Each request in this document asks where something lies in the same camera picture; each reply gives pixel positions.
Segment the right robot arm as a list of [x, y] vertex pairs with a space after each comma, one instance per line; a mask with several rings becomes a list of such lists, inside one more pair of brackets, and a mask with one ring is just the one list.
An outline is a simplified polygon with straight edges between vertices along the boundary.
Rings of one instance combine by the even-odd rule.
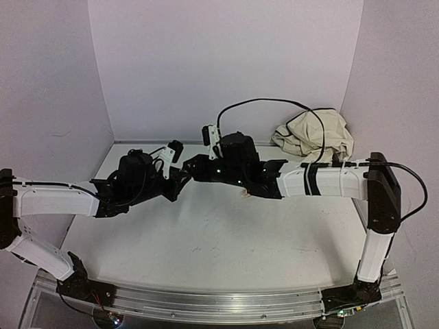
[[327, 310], [363, 306], [381, 299], [379, 285], [395, 233], [401, 225], [401, 187], [385, 157], [373, 152], [365, 161], [305, 163], [262, 161], [253, 139], [236, 132], [215, 141], [182, 168], [196, 182], [239, 186], [255, 197], [347, 197], [368, 203], [366, 240], [353, 283], [325, 289]]

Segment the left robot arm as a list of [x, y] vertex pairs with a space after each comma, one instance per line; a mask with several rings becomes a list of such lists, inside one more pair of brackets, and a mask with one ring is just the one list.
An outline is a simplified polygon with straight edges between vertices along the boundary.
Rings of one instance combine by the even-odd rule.
[[115, 285], [90, 279], [79, 256], [38, 238], [20, 218], [82, 215], [106, 219], [126, 214], [131, 207], [156, 197], [174, 202], [191, 179], [174, 167], [179, 157], [179, 151], [170, 147], [160, 149], [155, 158], [132, 149], [106, 179], [92, 179], [81, 185], [19, 181], [11, 169], [2, 169], [1, 249], [51, 274], [61, 296], [112, 306]]

